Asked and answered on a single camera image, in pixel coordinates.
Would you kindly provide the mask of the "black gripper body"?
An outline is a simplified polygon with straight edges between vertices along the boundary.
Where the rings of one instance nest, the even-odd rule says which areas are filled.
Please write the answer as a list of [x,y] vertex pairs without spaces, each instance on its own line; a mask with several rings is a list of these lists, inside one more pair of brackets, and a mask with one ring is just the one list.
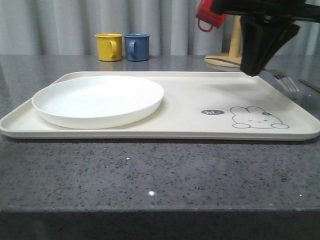
[[238,16],[272,16],[295,21],[320,21],[320,7],[305,0],[214,0],[211,11]]

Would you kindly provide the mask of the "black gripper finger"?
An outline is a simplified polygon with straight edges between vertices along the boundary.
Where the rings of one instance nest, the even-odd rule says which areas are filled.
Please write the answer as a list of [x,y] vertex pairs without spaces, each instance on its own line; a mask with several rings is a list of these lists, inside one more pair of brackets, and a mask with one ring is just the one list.
[[259,71],[262,71],[277,51],[289,40],[295,37],[300,26],[292,22],[263,22],[262,43],[260,44]]
[[272,26],[254,17],[242,16],[242,60],[240,70],[248,76],[257,76],[271,59]]

